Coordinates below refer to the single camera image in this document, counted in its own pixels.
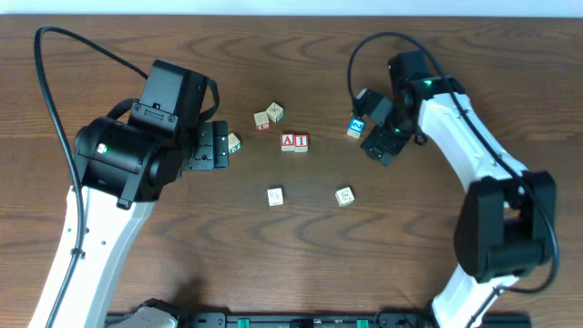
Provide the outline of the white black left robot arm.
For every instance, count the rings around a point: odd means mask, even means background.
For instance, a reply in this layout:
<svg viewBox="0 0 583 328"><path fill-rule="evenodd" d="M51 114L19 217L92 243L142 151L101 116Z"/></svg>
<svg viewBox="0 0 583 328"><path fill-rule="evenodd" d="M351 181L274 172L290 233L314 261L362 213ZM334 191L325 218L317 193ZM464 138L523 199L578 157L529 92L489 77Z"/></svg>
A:
<svg viewBox="0 0 583 328"><path fill-rule="evenodd" d="M163 188L185 171L229 166L228 125L201 108L214 80L157 60L140 99L77 133L79 190L66 219L32 327L100 327L129 250Z"/></svg>

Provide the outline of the red letter I block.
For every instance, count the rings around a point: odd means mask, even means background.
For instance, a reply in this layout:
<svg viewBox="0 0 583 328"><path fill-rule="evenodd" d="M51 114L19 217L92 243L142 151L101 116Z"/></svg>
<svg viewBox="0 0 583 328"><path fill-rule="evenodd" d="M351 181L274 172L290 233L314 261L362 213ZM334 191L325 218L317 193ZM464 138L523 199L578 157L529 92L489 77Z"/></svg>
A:
<svg viewBox="0 0 583 328"><path fill-rule="evenodd" d="M294 135L294 151L307 152L309 149L309 136L307 134Z"/></svg>

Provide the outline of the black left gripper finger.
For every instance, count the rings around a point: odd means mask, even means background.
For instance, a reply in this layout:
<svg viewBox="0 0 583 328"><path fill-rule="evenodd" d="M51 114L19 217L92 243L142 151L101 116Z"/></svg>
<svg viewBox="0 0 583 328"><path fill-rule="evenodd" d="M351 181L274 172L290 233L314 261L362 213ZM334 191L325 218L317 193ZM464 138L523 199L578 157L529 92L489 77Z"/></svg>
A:
<svg viewBox="0 0 583 328"><path fill-rule="evenodd" d="M226 169L229 166L229 149L222 144L215 144L213 150L213 161L215 169Z"/></svg>
<svg viewBox="0 0 583 328"><path fill-rule="evenodd" d="M215 138L216 145L227 145L229 135L228 123L226 121L214 121L213 122L213 136Z"/></svg>

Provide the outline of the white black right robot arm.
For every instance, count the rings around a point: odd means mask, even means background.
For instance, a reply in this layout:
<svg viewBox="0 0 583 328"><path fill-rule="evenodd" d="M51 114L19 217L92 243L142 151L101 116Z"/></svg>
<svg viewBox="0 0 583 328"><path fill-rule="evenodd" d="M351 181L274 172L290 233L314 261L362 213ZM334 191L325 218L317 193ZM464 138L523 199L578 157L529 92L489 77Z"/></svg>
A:
<svg viewBox="0 0 583 328"><path fill-rule="evenodd" d="M548 172L514 159L457 80L442 69L430 73L434 62L420 50L400 53L388 62L392 97L365 88L354 98L354 115L375 124L362 147L389 165L410 139L432 140L465 190L454 233L457 266L419 326L515 326L515 318L492 320L486 312L502 293L520 292L517 282L537 266L557 268L557 185Z"/></svg>

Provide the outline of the blue number 2 block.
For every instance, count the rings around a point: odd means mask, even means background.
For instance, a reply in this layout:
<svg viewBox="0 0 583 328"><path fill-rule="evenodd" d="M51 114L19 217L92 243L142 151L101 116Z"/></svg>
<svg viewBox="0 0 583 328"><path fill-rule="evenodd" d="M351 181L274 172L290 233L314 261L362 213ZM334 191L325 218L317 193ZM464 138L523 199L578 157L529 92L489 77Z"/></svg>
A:
<svg viewBox="0 0 583 328"><path fill-rule="evenodd" d="M347 129L347 135L352 138L359 138L363 133L364 128L365 128L364 121L358 118L353 118Z"/></svg>

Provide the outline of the red letter A block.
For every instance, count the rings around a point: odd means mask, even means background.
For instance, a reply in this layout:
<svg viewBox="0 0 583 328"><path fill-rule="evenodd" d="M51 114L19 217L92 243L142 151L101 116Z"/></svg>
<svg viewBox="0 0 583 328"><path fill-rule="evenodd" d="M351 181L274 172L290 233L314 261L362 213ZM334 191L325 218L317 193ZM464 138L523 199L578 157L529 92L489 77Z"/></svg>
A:
<svg viewBox="0 0 583 328"><path fill-rule="evenodd" d="M295 150L295 136L293 133L281 133L281 150L282 151Z"/></svg>

